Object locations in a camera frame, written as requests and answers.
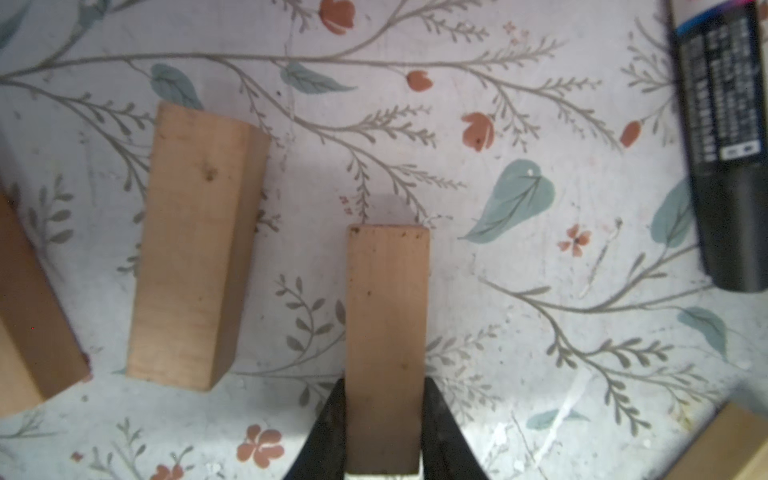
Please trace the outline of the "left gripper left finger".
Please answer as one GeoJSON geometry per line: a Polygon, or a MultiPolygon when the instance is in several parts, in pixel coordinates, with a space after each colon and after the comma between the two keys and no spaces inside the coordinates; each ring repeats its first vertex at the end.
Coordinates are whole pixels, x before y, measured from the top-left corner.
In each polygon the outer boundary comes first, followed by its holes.
{"type": "Polygon", "coordinates": [[[339,379],[285,480],[343,480],[346,466],[345,380],[339,379]]]}

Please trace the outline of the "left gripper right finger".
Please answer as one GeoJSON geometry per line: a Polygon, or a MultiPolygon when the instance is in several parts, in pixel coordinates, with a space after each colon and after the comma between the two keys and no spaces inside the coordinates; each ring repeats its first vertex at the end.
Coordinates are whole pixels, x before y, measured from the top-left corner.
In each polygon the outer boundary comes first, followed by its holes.
{"type": "Polygon", "coordinates": [[[426,480],[488,480],[431,377],[425,378],[421,450],[426,480]]]}

